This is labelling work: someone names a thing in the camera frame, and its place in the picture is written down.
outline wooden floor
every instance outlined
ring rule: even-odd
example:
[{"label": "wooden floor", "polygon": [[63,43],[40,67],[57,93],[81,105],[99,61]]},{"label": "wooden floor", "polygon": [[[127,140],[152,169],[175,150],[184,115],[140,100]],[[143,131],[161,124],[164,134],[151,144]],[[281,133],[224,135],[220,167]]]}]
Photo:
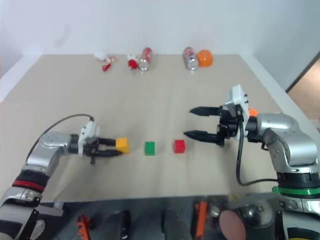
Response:
[{"label": "wooden floor", "polygon": [[320,59],[292,88],[289,96],[316,127],[320,128]]}]

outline white wall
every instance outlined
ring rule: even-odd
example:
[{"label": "white wall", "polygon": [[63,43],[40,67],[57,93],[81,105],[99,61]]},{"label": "white wall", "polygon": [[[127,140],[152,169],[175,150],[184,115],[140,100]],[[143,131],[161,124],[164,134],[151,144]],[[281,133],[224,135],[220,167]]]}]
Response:
[{"label": "white wall", "polygon": [[2,77],[22,57],[22,52],[16,48],[4,29],[0,32],[0,76]]},{"label": "white wall", "polygon": [[279,2],[254,55],[286,90],[320,51],[320,0]]},{"label": "white wall", "polygon": [[[156,53],[181,54],[190,45],[216,54],[255,54],[276,80],[287,82],[308,64],[319,42],[313,27],[319,0],[1,1],[4,43],[23,54],[139,53],[147,45]],[[308,51],[292,59],[306,42],[312,42]],[[279,51],[283,46],[286,51]],[[275,60],[290,60],[294,69]]]}]

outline beige table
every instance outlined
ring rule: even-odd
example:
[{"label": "beige table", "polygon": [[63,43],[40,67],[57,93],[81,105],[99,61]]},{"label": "beige table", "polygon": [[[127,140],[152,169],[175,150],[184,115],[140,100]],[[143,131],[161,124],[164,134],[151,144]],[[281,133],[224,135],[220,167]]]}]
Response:
[{"label": "beige table", "polygon": [[[216,132],[218,117],[188,113],[198,106],[219,106],[225,92],[241,84],[249,105],[280,112],[269,93],[238,55],[216,55],[208,68],[188,71],[181,56],[155,56],[147,72],[127,70],[120,56],[110,70],[91,55],[45,55],[0,104],[1,194],[14,181],[37,137],[55,121],[88,113],[101,137],[128,137],[131,152],[98,159],[63,157],[44,192],[47,201],[94,201],[164,196],[267,192],[274,183],[240,187],[236,181],[238,142],[225,148],[197,142],[184,131]],[[79,133],[87,118],[55,130]],[[174,139],[186,139],[185,154],[174,154]],[[145,141],[155,141],[156,156],[144,156]],[[242,179],[275,178],[268,152],[245,141]]]}]

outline silver can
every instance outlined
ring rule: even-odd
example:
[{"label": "silver can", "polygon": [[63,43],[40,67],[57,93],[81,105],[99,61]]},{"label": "silver can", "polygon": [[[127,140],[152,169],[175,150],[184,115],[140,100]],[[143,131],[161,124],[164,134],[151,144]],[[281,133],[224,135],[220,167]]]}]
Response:
[{"label": "silver can", "polygon": [[142,71],[147,71],[150,67],[151,63],[151,58],[152,58],[152,50],[150,47],[146,47],[143,49],[143,52],[139,58],[139,69]]},{"label": "silver can", "polygon": [[192,47],[186,47],[183,51],[183,60],[189,70],[195,70],[199,66],[198,59]]}]

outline orange object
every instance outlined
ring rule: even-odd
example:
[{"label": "orange object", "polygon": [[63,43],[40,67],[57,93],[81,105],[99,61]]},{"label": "orange object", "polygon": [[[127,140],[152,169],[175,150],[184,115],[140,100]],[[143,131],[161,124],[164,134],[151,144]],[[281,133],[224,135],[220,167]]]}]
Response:
[{"label": "orange object", "polygon": [[81,215],[76,218],[76,224],[78,225],[78,234],[81,236],[81,240],[91,240],[89,234],[90,220],[89,217]]},{"label": "orange object", "polygon": [[249,116],[256,117],[258,115],[258,111],[249,107]]},{"label": "orange object", "polygon": [[200,67],[209,67],[214,61],[214,57],[209,50],[201,50],[196,54]]},{"label": "orange object", "polygon": [[115,140],[115,149],[123,153],[129,153],[130,148],[128,144],[128,139],[126,137],[120,137]]},{"label": "orange object", "polygon": [[200,201],[195,205],[196,210],[196,226],[194,240],[204,240],[205,224],[207,219],[207,203]]}]

